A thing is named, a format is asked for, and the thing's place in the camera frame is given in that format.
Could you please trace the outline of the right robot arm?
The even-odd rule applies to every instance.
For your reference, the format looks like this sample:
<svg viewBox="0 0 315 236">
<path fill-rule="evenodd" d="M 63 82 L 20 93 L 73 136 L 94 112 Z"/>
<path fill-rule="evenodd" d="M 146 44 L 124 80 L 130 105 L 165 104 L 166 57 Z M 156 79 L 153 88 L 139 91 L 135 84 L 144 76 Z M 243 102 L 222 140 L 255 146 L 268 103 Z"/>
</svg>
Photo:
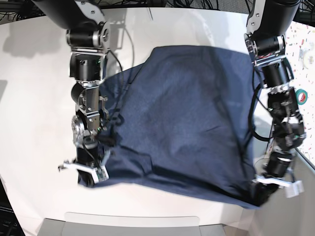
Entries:
<svg viewBox="0 0 315 236">
<path fill-rule="evenodd" d="M 71 90 L 75 103 L 71 126 L 77 156 L 58 169 L 76 170 L 78 180 L 92 187 L 109 178 L 97 138 L 109 119 L 107 97 L 99 92 L 110 51 L 109 23 L 92 0 L 36 0 L 34 4 L 66 30 L 66 41 L 71 47 L 69 76 L 76 81 Z"/>
</svg>

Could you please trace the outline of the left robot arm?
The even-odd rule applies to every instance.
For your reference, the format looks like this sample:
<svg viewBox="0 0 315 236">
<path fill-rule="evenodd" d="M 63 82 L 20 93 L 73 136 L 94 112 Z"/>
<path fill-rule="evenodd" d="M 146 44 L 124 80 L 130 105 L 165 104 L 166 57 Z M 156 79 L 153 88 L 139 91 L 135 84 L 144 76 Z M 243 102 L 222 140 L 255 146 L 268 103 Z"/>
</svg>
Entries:
<svg viewBox="0 0 315 236">
<path fill-rule="evenodd" d="M 273 119 L 271 137 L 262 137 L 253 128 L 253 111 L 248 122 L 255 138 L 273 144 L 269 161 L 261 175 L 253 180 L 256 205 L 266 203 L 280 187 L 287 189 L 287 196 L 294 197 L 303 190 L 295 180 L 293 165 L 295 151 L 306 138 L 303 117 L 299 111 L 298 95 L 289 83 L 294 79 L 285 55 L 285 32 L 300 5 L 299 0 L 255 0 L 247 18 L 244 35 L 246 47 L 253 63 L 252 74 L 260 83 L 253 86 L 252 103 L 259 100 L 258 92 L 268 88 L 265 110 Z"/>
</svg>

